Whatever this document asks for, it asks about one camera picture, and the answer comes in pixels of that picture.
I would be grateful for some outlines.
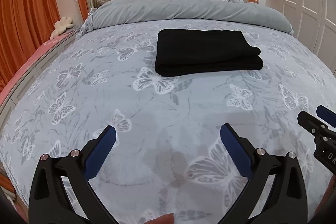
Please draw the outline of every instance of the black folded towel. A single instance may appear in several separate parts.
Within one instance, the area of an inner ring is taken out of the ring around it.
[[[225,70],[259,70],[260,49],[241,31],[164,29],[157,36],[155,71],[162,76]]]

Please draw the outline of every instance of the blue gripper pad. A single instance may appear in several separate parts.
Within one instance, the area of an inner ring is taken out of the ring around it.
[[[228,151],[233,163],[237,167],[239,174],[251,179],[251,158],[237,140],[239,136],[231,131],[225,124],[220,128],[220,139]]]
[[[109,130],[102,136],[100,141],[96,144],[95,148],[91,151],[90,155],[84,163],[84,177],[86,181],[89,181],[89,179],[93,179],[97,176],[100,168],[102,167],[104,161],[114,146],[116,138],[117,133],[115,128],[110,127]]]
[[[316,115],[332,127],[336,127],[336,114],[324,106],[318,106]]]

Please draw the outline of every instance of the butterfly pattern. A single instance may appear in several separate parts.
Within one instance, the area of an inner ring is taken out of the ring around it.
[[[288,66],[284,67],[283,70],[288,72],[291,77],[298,78],[298,74],[293,72]]]
[[[127,119],[124,114],[120,112],[120,110],[116,109],[113,114],[112,118],[108,123],[105,125],[104,128],[99,128],[93,133],[94,138],[98,138],[98,136],[103,132],[107,125],[113,126],[117,133],[117,138],[115,140],[115,144],[113,147],[117,147],[119,145],[119,134],[129,132],[132,129],[132,122],[130,119]]]
[[[233,91],[232,98],[226,102],[227,106],[241,107],[244,110],[252,110],[252,105],[247,98],[252,96],[252,92],[247,89],[241,89],[233,84],[230,84]]]
[[[107,70],[103,70],[99,73],[94,74],[92,77],[94,78],[94,81],[91,83],[91,85],[98,85],[107,82],[107,79],[103,76],[107,73]]]
[[[162,77],[154,64],[158,32],[167,28],[240,29],[248,44],[261,49],[265,65]],[[119,54],[121,48],[127,50]],[[65,156],[112,125],[116,143],[90,184],[107,208],[118,208],[121,193],[130,197],[123,203],[132,210],[115,215],[120,223],[142,224],[173,212],[176,223],[212,224],[246,183],[218,138],[229,122],[255,147],[297,154],[311,218],[330,174],[312,156],[315,144],[298,126],[297,114],[313,113],[320,104],[335,110],[335,95],[332,72],[283,32],[200,19],[116,25],[77,39],[36,79],[2,127],[0,160],[28,204],[43,153]],[[79,203],[62,179],[77,213]],[[134,207],[134,200],[141,206]]]
[[[162,95],[171,92],[175,88],[174,83],[177,82],[179,77],[162,77],[153,73],[151,69],[144,67],[140,70],[137,78],[133,82],[134,90],[140,91],[153,85],[155,92]]]
[[[60,89],[63,87],[63,84],[67,81],[67,79],[78,78],[82,72],[82,64],[78,64],[76,67],[70,67],[68,70],[64,70],[58,75],[56,88]]]
[[[70,58],[69,59],[75,59],[75,60],[78,60],[78,59],[80,59],[84,54],[86,54],[86,53],[88,53],[88,52],[90,52],[91,51],[91,49],[90,50],[83,50],[83,49],[80,49],[79,51],[77,51],[77,52],[75,52],[72,56],[70,56]]]
[[[17,140],[18,138],[21,138],[21,136],[22,136],[22,131],[19,127],[21,121],[22,121],[22,116],[20,116],[20,118],[15,121],[15,124],[14,124],[14,130],[15,131],[14,131],[14,135],[12,137],[11,143],[14,143],[15,140]]]
[[[34,82],[30,87],[29,89],[27,90],[27,93],[28,95],[31,95],[37,88],[38,86],[41,84],[41,82],[37,83],[37,82]]]
[[[230,208],[247,183],[247,179],[239,174],[233,164],[220,137],[210,147],[209,156],[197,157],[189,163],[184,177],[186,180],[204,185],[219,184],[219,187],[225,185],[226,208]]]
[[[26,139],[25,144],[23,146],[23,150],[22,150],[22,155],[26,157],[26,160],[30,160],[34,148],[35,148],[35,145],[34,144],[29,145],[28,139]]]
[[[123,62],[129,59],[135,52],[155,52],[156,47],[151,45],[150,40],[146,40],[139,45],[127,47],[127,48],[116,48],[116,52],[119,54],[118,60]]]
[[[60,140],[57,140],[55,142],[53,148],[51,148],[48,154],[52,158],[59,158],[61,156],[61,141]]]
[[[303,69],[305,71],[305,73],[315,82],[315,83],[319,83],[321,85],[325,85],[325,82],[323,79],[320,79],[316,73],[311,74],[308,70]]]
[[[45,96],[45,92],[44,92],[44,90],[42,90],[41,94],[34,99],[34,106],[37,105],[38,101],[40,99],[44,98],[44,96]]]
[[[273,47],[266,47],[266,49],[268,49],[271,52],[275,52],[275,54],[281,59],[287,60],[285,55],[289,55],[289,53],[286,50],[282,49],[279,45],[275,44],[274,42],[272,44]]]
[[[48,113],[54,115],[51,121],[53,125],[58,124],[69,113],[73,112],[76,109],[74,106],[66,105],[66,95],[67,92],[63,92],[62,95],[56,99],[56,102],[54,102],[48,109]]]
[[[299,108],[308,111],[308,98],[305,96],[294,96],[285,86],[279,85],[283,95],[283,102],[290,110]]]

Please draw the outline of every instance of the bedspread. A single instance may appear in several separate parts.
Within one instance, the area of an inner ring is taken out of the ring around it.
[[[241,30],[261,49],[264,67],[160,77],[156,42],[165,28]],[[41,154],[81,149],[109,124],[117,142],[90,184],[119,223],[175,213],[177,224],[214,224],[246,183],[219,138],[228,122],[254,147],[297,154],[312,217],[331,173],[314,159],[313,136],[296,119],[320,104],[335,110],[335,84],[305,46],[273,29],[204,19],[107,27],[76,40],[31,86],[5,126],[0,160],[28,203]],[[80,212],[68,180],[64,185]]]

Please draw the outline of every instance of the butterfly print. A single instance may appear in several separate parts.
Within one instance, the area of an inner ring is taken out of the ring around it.
[[[312,75],[308,70],[303,69],[306,74],[315,82],[315,83],[320,83],[321,85],[325,85],[325,82],[323,79],[320,79],[316,74]]]
[[[96,55],[99,56],[99,55],[102,55],[103,53],[106,53],[108,50],[104,50],[103,48],[100,48],[97,52],[96,52]]]
[[[248,75],[250,75],[254,79],[257,79],[257,80],[263,79],[263,77],[261,76],[261,73],[257,70],[247,70],[246,72]]]
[[[287,58],[284,56],[284,54],[289,55],[289,53],[282,49],[281,47],[279,47],[277,44],[272,43],[273,47],[266,47],[269,51],[271,52],[275,52],[277,54],[278,57],[280,57],[283,60],[287,60]]]
[[[242,177],[218,137],[209,149],[209,156],[200,156],[187,167],[184,177],[200,184],[221,184],[224,187],[224,205],[230,207],[243,190],[247,179]]]
[[[84,54],[88,53],[90,50],[84,51],[83,49],[80,49],[78,52],[75,52],[69,59],[80,59]]]
[[[95,79],[91,85],[98,85],[107,82],[107,79],[104,78],[104,74],[107,73],[107,70],[103,70],[99,73],[94,74],[92,77]]]
[[[41,84],[41,82],[39,82],[39,83],[33,83],[32,85],[31,85],[31,87],[28,89],[28,91],[27,91],[27,93],[28,93],[28,95],[31,95],[36,89],[37,89],[37,87],[39,86]]]
[[[291,71],[291,69],[288,66],[284,67],[283,70],[285,72],[288,72],[291,75],[291,77],[298,78],[298,74]]]
[[[63,83],[67,79],[78,78],[82,72],[82,64],[83,63],[80,63],[74,68],[70,67],[68,70],[62,71],[61,74],[58,76],[58,82],[56,83],[56,88],[58,89],[62,88]]]
[[[118,60],[122,62],[129,59],[135,52],[154,52],[156,47],[151,45],[150,40],[146,40],[139,45],[136,44],[130,48],[116,48],[115,50],[119,54]]]
[[[109,125],[115,128],[117,133],[117,138],[115,140],[115,144],[113,147],[119,145],[119,137],[118,133],[129,132],[132,129],[132,122],[130,119],[127,119],[124,114],[120,112],[120,110],[116,109],[113,112],[111,120],[108,122]],[[104,131],[105,128],[99,128],[93,133],[93,137],[98,138],[98,136]]]
[[[53,146],[53,148],[48,152],[50,157],[59,158],[61,156],[61,142],[57,140]]]
[[[294,96],[285,86],[279,85],[283,95],[283,102],[290,109],[298,107],[301,110],[308,111],[308,98],[305,96]]]
[[[51,121],[53,125],[58,124],[63,118],[76,109],[74,106],[66,105],[66,95],[67,92],[63,92],[48,109],[49,114],[54,114],[53,120]]]
[[[134,90],[143,90],[153,85],[155,92],[162,95],[171,92],[175,88],[174,83],[179,77],[161,77],[160,75],[154,74],[149,68],[144,67],[140,70],[137,78],[138,79],[133,82]]]
[[[38,101],[44,98],[44,96],[45,96],[45,93],[44,93],[44,90],[42,90],[41,94],[34,99],[34,105],[37,105]]]
[[[21,123],[21,120],[22,120],[22,116],[20,116],[20,118],[19,118],[18,120],[16,120],[16,122],[14,123],[14,130],[15,130],[15,131],[14,131],[14,135],[13,135],[11,141],[10,141],[11,143],[14,143],[15,140],[21,138],[21,136],[22,136],[22,131],[21,131],[21,129],[19,128],[19,125],[20,125],[20,123]]]
[[[26,139],[26,142],[25,142],[25,144],[23,146],[23,150],[22,150],[22,155],[26,156],[26,160],[30,160],[34,148],[35,148],[35,145],[34,144],[29,145],[28,144],[28,139]]]
[[[241,107],[244,110],[252,110],[251,104],[248,102],[247,98],[252,95],[252,92],[246,89],[241,89],[233,84],[230,84],[230,88],[233,91],[232,99],[226,102],[228,106]]]

